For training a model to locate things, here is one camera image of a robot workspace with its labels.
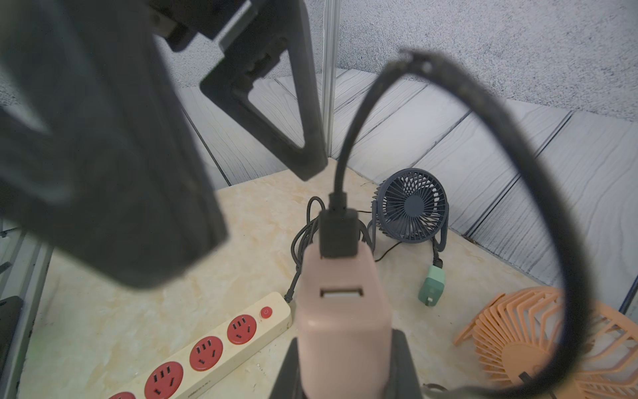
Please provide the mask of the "green USB plug adapter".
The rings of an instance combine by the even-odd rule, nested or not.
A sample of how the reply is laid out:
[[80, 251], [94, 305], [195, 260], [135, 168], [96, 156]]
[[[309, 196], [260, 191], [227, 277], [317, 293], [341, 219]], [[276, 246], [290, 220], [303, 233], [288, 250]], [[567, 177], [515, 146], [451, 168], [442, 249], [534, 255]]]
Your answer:
[[435, 307], [444, 291], [445, 271], [438, 266], [430, 266], [426, 279], [420, 287], [418, 299], [427, 307]]

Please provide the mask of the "dark blue desk fan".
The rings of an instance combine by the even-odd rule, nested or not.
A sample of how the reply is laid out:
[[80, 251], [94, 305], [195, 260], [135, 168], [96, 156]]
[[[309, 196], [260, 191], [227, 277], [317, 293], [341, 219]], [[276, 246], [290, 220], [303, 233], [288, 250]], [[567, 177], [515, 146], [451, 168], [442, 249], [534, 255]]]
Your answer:
[[381, 232], [406, 244], [432, 241], [436, 252], [445, 250], [449, 204], [445, 189], [432, 174], [418, 168], [397, 171], [372, 198], [372, 239]]

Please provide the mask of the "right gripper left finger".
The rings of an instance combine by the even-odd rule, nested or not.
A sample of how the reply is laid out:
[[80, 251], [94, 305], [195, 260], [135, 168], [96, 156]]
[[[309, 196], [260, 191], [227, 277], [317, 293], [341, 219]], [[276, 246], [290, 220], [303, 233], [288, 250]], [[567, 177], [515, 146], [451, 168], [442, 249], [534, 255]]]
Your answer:
[[304, 399], [297, 341], [298, 339], [294, 338], [290, 342], [270, 399]]

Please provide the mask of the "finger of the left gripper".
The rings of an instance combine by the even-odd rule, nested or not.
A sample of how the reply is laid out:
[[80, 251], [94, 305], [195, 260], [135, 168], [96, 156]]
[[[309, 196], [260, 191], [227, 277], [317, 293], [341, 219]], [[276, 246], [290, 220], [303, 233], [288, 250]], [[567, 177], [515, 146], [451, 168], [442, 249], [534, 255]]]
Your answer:
[[252, 1], [219, 43], [199, 88], [298, 178], [327, 166], [311, 31], [303, 1]]
[[153, 289], [226, 241], [142, 1], [4, 1], [1, 64], [42, 128], [1, 114], [1, 214]]

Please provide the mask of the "pink USB plug adapter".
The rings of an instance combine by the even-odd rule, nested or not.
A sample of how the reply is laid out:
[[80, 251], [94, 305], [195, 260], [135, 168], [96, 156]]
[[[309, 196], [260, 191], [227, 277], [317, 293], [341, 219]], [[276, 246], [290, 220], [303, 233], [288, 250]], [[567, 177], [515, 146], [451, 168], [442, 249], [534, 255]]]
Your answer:
[[329, 259], [307, 247], [295, 324], [302, 389], [309, 398], [380, 398], [390, 379], [392, 310], [370, 247]]

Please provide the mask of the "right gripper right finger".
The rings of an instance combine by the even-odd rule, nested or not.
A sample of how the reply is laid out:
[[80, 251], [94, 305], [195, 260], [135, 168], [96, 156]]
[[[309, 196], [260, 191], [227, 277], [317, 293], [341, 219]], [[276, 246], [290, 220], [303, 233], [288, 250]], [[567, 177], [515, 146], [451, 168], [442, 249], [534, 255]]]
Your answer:
[[421, 386], [406, 335], [392, 330], [390, 379], [385, 387], [388, 399], [422, 399]]

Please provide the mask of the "beige power strip red sockets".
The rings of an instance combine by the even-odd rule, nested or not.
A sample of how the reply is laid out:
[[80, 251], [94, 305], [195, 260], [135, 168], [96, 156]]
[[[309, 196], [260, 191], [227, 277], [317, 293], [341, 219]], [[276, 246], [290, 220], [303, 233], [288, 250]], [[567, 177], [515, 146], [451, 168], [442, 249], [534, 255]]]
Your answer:
[[291, 326], [289, 304], [270, 293], [110, 397], [197, 398]]

